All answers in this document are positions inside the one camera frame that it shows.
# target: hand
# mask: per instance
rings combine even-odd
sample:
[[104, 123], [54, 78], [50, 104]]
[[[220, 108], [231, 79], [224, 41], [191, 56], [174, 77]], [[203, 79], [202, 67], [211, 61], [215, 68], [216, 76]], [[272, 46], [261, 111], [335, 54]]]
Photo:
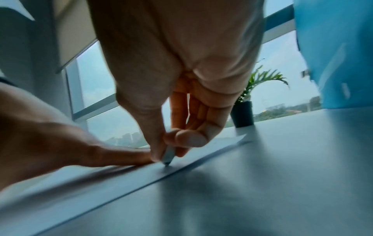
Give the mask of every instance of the hand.
[[0, 190], [64, 166], [144, 165], [149, 150], [111, 147], [24, 90], [0, 84]]
[[[223, 129], [259, 52], [263, 3], [88, 0], [118, 103], [138, 122], [153, 160], [166, 143], [183, 156]], [[165, 134], [161, 106], [169, 96], [176, 129]]]

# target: tabletop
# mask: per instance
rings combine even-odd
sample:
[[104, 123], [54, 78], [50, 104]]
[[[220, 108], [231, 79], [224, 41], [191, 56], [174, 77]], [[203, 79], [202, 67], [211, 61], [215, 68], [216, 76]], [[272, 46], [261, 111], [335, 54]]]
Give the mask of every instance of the tabletop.
[[245, 142], [41, 235], [373, 235], [372, 120], [365, 107], [227, 128]]

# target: desk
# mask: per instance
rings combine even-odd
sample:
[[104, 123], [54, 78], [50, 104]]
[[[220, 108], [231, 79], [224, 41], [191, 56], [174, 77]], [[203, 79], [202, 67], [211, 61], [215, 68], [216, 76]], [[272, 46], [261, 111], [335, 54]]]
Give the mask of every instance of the desk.
[[368, 107], [225, 129], [248, 143], [42, 235], [373, 235], [372, 121]]

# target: beige roller shade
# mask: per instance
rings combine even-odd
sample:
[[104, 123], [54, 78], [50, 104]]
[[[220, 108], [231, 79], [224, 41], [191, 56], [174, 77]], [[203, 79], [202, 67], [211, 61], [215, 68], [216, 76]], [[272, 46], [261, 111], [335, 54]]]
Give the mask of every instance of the beige roller shade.
[[61, 66], [96, 40], [86, 0], [53, 0]]

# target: glass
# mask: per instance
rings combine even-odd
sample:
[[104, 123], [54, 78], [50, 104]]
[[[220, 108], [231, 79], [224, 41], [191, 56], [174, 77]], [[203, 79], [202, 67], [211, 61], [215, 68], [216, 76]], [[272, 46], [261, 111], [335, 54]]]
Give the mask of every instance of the glass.
[[[171, 127], [168, 100], [162, 106], [166, 130]], [[142, 147], [148, 145], [133, 117], [122, 107], [116, 107], [87, 120], [90, 133], [99, 140], [116, 146]]]
[[[277, 70], [289, 87], [281, 81], [266, 81], [253, 89], [254, 121], [264, 121], [321, 109], [320, 93], [317, 86], [301, 73], [307, 69], [298, 51], [295, 31], [282, 35], [262, 45], [255, 68]], [[229, 118], [225, 127], [233, 126]]]
[[115, 93], [114, 79], [96, 42], [77, 58], [84, 107]]
[[264, 3], [264, 16], [269, 16], [293, 3], [294, 0], [266, 0]]

